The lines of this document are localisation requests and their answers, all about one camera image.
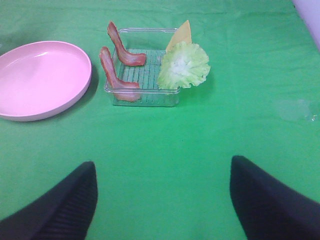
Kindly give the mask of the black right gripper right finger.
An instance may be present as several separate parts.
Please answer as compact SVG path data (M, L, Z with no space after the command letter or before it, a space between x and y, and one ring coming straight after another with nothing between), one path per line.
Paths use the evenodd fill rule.
M244 156L231 159L229 191L249 240L318 240L320 204Z

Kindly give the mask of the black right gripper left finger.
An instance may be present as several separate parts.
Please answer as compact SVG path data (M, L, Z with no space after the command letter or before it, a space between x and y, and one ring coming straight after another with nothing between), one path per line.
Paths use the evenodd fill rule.
M98 202L94 162L85 161L24 208L0 221L2 240L84 240Z

